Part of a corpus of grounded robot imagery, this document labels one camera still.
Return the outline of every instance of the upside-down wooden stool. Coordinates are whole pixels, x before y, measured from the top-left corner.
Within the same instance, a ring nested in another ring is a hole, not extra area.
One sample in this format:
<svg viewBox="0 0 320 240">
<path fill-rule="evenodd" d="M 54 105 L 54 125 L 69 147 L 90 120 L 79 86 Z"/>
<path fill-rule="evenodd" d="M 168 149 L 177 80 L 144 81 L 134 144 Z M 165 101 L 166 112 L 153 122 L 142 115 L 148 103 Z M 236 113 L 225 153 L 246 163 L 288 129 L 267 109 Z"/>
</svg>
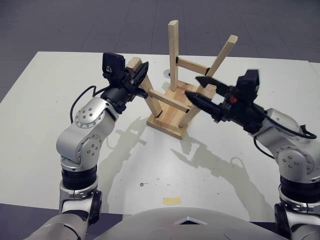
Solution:
<svg viewBox="0 0 320 240">
<path fill-rule="evenodd" d="M 165 94 L 153 89 L 148 76 L 140 85 L 148 93 L 145 100 L 152 114 L 147 120 L 147 125 L 169 134 L 178 139 L 183 139 L 192 118 L 200 111 L 188 100 L 185 91 L 198 92 L 212 99 L 216 93 L 216 86 L 208 84 L 205 88 L 201 85 L 194 86 L 178 80 L 178 67 L 212 77 L 223 60 L 226 58 L 238 37 L 230 35 L 219 55 L 211 67 L 206 67 L 179 57 L 179 22 L 173 20 L 168 24 L 169 55 L 170 55 L 170 87 Z M 127 64 L 133 74 L 142 61 L 134 57 Z"/>
</svg>

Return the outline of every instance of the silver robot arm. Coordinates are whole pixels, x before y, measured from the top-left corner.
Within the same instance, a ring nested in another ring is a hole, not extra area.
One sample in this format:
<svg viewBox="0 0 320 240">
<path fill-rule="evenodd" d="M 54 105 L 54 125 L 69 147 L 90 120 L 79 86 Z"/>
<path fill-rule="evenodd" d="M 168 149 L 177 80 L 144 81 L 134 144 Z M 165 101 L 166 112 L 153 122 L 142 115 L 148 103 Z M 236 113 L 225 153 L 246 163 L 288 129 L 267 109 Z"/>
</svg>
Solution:
<svg viewBox="0 0 320 240">
<path fill-rule="evenodd" d="M 87 89 L 94 87 L 93 98 L 77 112 L 74 121 L 71 111 L 71 125 L 56 142 L 62 167 L 59 215 L 51 218 L 27 240 L 84 240 L 88 226 L 99 220 L 102 192 L 98 190 L 97 163 L 100 149 L 114 130 L 119 114 L 126 109 L 126 103 L 135 96 L 148 97 L 139 88 L 148 66 L 145 62 L 132 73 L 125 67 L 122 55 L 103 54 L 103 77 L 110 85 L 98 92 L 95 92 L 95 86 Z M 102 93 L 100 97 L 94 97 L 99 93 Z"/>
<path fill-rule="evenodd" d="M 84 240 L 87 228 L 99 219 L 97 163 L 104 139 L 119 115 L 106 100 L 94 97 L 61 133 L 56 149 L 61 154 L 59 215 L 51 218 L 28 240 Z"/>
<path fill-rule="evenodd" d="M 275 109 L 266 112 L 282 126 L 303 134 L 288 115 Z M 292 240 L 320 239 L 320 142 L 284 131 L 268 119 L 252 136 L 279 165 L 281 203 L 274 206 L 279 230 Z"/>
<path fill-rule="evenodd" d="M 196 77 L 202 87 L 212 84 L 224 97 L 219 105 L 196 92 L 188 99 L 209 113 L 215 122 L 232 121 L 243 127 L 255 146 L 279 165 L 281 203 L 274 206 L 281 235 L 292 240 L 320 239 L 320 142 L 317 136 L 275 109 L 264 110 L 254 100 L 259 89 L 258 70 L 248 70 L 236 86 L 227 86 L 207 76 Z M 272 155 L 264 152 L 257 140 Z"/>
</svg>

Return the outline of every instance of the table surface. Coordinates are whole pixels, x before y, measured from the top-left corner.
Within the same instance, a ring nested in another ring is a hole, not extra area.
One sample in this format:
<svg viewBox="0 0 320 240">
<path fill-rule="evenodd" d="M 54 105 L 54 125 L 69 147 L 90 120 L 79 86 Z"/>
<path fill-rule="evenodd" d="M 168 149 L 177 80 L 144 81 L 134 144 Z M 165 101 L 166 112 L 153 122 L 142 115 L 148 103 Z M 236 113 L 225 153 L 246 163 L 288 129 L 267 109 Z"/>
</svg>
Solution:
<svg viewBox="0 0 320 240">
<path fill-rule="evenodd" d="M 169 87 L 164 74 L 169 56 L 124 57 L 149 61 L 154 89 L 164 93 Z M 205 66 L 215 59 L 181 57 Z M 108 84 L 101 65 L 101 53 L 38 52 L 18 78 L 0 104 L 0 203 L 58 208 L 61 166 L 56 140 L 70 125 L 75 98 L 90 85 L 99 89 Z M 247 69 L 260 71 L 258 105 L 286 113 L 320 135 L 320 82 L 309 62 L 227 57 L 214 76 L 234 85 Z M 194 85 L 197 75 L 179 69 L 179 79 Z M 90 98 L 85 95 L 75 109 Z M 214 97 L 216 103 L 221 100 Z M 279 202 L 278 166 L 254 147 L 240 126 L 214 123 L 200 112 L 184 140 L 178 140 L 147 126 L 150 113 L 145 101 L 136 97 L 102 145 L 98 162 L 102 212 L 135 214 L 168 207 L 164 197 L 181 197 L 181 207 L 273 222 L 273 205 Z"/>
</svg>

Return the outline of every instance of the black cable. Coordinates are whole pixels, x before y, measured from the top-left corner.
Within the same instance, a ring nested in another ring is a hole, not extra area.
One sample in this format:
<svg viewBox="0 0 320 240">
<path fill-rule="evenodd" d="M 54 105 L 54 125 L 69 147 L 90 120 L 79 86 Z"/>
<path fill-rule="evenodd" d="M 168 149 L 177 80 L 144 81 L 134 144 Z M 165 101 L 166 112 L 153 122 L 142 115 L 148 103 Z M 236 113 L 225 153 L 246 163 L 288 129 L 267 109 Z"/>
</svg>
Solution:
<svg viewBox="0 0 320 240">
<path fill-rule="evenodd" d="M 263 151 L 263 150 L 258 146 L 256 137 L 253 138 L 253 143 L 254 143 L 255 147 L 256 147 L 261 153 L 263 153 L 264 155 L 268 156 L 268 157 L 271 158 L 271 159 L 275 159 L 272 155 L 266 153 L 265 151 Z"/>
<path fill-rule="evenodd" d="M 84 91 L 76 98 L 76 100 L 73 102 L 73 104 L 72 104 L 72 106 L 71 106 L 71 108 L 70 108 L 70 122 L 71 122 L 71 124 L 74 122 L 73 112 L 74 112 L 74 108 L 75 108 L 77 102 L 81 99 L 81 97 L 82 97 L 86 92 L 88 92 L 88 91 L 89 91 L 90 89 L 92 89 L 92 88 L 93 88 L 92 97 L 95 97 L 95 96 L 97 96 L 98 94 L 104 92 L 105 90 L 108 90 L 109 88 L 111 88 L 111 86 L 109 85 L 109 86 L 107 86 L 107 87 L 104 87 L 104 88 L 100 89 L 100 90 L 97 91 L 97 92 L 96 92 L 97 86 L 94 86 L 94 85 L 92 85 L 92 86 L 88 87 L 86 90 L 84 90 Z"/>
<path fill-rule="evenodd" d="M 300 133 L 300 132 L 293 131 L 293 130 L 291 130 L 291 129 L 289 129 L 289 128 L 287 128 L 287 127 L 279 124 L 278 122 L 276 122 L 275 120 L 273 120 L 271 117 L 269 117 L 269 116 L 268 116 L 267 114 L 265 114 L 264 112 L 259 111 L 254 105 L 250 105 L 250 106 L 251 106 L 251 108 L 252 108 L 254 111 L 256 111 L 257 113 L 263 115 L 266 119 L 268 119 L 268 120 L 269 120 L 270 122 L 272 122 L 274 125 L 276 125 L 277 127 L 281 128 L 281 129 L 283 129 L 283 130 L 285 130 L 285 131 L 287 131 L 287 132 L 289 132 L 289 133 L 291 133 L 291 134 L 297 135 L 297 136 L 302 137 L 302 138 L 305 138 L 305 139 L 316 139 L 316 138 L 317 138 L 317 136 L 316 136 L 315 134 L 313 134 L 313 133 L 311 133 L 311 132 L 309 132 L 309 131 L 306 130 L 306 126 L 305 126 L 305 125 L 301 125 L 301 126 L 300 126 L 301 129 L 302 129 L 303 134 Z"/>
<path fill-rule="evenodd" d="M 109 85 L 109 86 L 106 86 L 106 87 L 100 89 L 99 91 L 94 92 L 93 95 L 92 95 L 92 97 L 94 97 L 94 96 L 96 96 L 96 95 L 98 95 L 98 94 L 100 94 L 100 93 L 102 93 L 102 92 L 104 92 L 105 90 L 108 90 L 108 89 L 110 89 L 110 88 L 111 88 L 110 85 Z"/>
<path fill-rule="evenodd" d="M 71 122 L 71 124 L 74 122 L 74 118 L 73 118 L 73 111 L 74 111 L 74 108 L 75 108 L 75 105 L 77 104 L 77 102 L 80 100 L 80 98 L 86 93 L 86 92 L 88 92 L 90 89 L 92 89 L 93 88 L 93 95 L 96 93 L 96 88 L 97 88 L 97 86 L 94 86 L 94 85 L 92 85 L 92 86 L 90 86 L 90 87 L 88 87 L 86 90 L 84 90 L 77 98 L 76 98 L 76 100 L 73 102 L 73 104 L 72 104 L 72 106 L 71 106 L 71 108 L 70 108 L 70 122 Z"/>
</svg>

